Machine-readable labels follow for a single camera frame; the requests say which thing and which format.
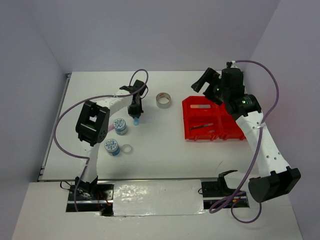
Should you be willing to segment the blue slime jar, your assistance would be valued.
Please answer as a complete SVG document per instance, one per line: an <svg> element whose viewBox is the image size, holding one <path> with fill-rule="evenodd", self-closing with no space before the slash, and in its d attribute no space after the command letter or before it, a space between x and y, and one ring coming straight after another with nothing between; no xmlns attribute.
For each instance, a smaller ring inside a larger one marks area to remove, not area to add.
<svg viewBox="0 0 320 240"><path fill-rule="evenodd" d="M127 133L128 128L126 121L123 118L117 118L113 121L113 128L116 134L123 136Z"/></svg>
<svg viewBox="0 0 320 240"><path fill-rule="evenodd" d="M107 139L104 147L107 153L113 157L117 156L121 151L118 142L113 138Z"/></svg>

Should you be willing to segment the pink highlighter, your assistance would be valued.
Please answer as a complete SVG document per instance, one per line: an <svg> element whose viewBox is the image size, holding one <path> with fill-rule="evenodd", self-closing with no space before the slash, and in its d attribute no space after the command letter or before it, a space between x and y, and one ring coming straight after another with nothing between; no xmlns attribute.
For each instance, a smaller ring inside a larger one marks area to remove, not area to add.
<svg viewBox="0 0 320 240"><path fill-rule="evenodd" d="M113 129L114 129L114 125L113 124L108 126L108 132L112 131Z"/></svg>

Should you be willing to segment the large grey tape roll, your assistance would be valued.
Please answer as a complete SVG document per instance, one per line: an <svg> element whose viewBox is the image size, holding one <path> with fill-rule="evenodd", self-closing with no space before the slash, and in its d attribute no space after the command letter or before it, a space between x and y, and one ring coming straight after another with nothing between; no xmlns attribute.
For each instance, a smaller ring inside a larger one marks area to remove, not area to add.
<svg viewBox="0 0 320 240"><path fill-rule="evenodd" d="M155 98L156 106L159 109L167 109L171 106L171 96L166 92L160 92Z"/></svg>

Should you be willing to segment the orange highlighter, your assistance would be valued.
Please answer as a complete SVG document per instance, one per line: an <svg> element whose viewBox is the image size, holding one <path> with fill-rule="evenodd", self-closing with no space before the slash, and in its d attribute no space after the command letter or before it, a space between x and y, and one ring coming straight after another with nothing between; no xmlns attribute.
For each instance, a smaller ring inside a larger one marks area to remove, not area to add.
<svg viewBox="0 0 320 240"><path fill-rule="evenodd" d="M191 109L210 109L211 105L210 104L191 104L190 108Z"/></svg>

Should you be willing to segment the small clear tape roll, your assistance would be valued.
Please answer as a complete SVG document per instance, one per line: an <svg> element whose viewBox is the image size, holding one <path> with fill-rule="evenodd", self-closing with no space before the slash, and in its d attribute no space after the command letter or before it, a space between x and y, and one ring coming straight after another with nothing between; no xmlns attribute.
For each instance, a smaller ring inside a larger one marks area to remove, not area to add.
<svg viewBox="0 0 320 240"><path fill-rule="evenodd" d="M133 152L133 147L130 144L124 144L121 147L121 151L122 151L122 153L129 155Z"/></svg>

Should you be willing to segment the red gel pen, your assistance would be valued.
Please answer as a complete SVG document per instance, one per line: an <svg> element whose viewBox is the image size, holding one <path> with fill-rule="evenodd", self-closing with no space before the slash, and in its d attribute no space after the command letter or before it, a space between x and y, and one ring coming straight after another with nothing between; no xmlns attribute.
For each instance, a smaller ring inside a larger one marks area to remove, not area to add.
<svg viewBox="0 0 320 240"><path fill-rule="evenodd" d="M206 123L205 125L207 125L207 126L206 127L202 127L200 129L203 129L207 133L214 133L215 132L215 124L213 122L212 123Z"/></svg>

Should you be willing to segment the blue gel pen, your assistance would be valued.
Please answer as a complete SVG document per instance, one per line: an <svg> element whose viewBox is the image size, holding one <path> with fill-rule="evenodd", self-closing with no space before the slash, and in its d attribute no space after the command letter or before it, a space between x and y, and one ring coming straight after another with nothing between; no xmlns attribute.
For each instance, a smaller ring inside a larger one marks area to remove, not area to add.
<svg viewBox="0 0 320 240"><path fill-rule="evenodd" d="M192 127L189 128L189 130L200 129L200 128L204 128L206 126L207 126L206 124L192 126Z"/></svg>

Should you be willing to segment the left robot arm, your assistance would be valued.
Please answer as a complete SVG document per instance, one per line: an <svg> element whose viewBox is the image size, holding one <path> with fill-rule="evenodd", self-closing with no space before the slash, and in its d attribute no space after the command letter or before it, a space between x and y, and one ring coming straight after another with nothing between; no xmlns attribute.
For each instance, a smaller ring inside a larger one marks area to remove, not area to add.
<svg viewBox="0 0 320 240"><path fill-rule="evenodd" d="M97 102L86 100L78 117L75 131L84 151L84 167L75 178L75 188L88 200L98 193L98 152L109 132L112 115L127 108L128 115L138 122L143 111L142 96L147 89L145 82L136 80L132 85L124 85L113 96L103 97Z"/></svg>

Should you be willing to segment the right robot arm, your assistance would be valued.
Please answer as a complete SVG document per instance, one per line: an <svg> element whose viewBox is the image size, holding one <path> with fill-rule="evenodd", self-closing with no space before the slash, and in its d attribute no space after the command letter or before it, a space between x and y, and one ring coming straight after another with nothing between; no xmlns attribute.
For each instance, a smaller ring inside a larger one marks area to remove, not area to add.
<svg viewBox="0 0 320 240"><path fill-rule="evenodd" d="M258 177L248 181L253 199L263 203L287 195L301 179L301 173L290 167L277 148L257 98L245 92L243 72L227 67L218 73L209 67L191 88L198 93L205 83L208 87L203 95L219 106L224 105L253 151L259 172Z"/></svg>

